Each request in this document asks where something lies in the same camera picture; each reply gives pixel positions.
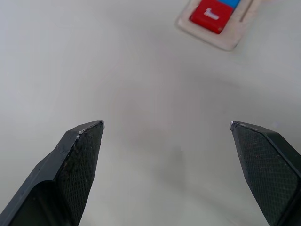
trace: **white table surface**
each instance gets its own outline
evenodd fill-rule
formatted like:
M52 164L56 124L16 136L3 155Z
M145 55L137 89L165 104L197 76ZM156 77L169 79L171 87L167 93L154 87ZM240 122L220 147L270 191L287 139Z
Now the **white table surface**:
M81 226L267 226L230 120L301 150L301 1L263 3L233 52L185 0L0 1L0 211L78 124L104 120Z

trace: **white printed symbol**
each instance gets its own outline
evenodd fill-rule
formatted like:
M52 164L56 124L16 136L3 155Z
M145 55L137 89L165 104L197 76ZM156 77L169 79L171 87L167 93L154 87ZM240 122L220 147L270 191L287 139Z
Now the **white printed symbol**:
M218 15L211 12L211 8L206 9L204 15L212 18L213 20L218 20L220 18Z

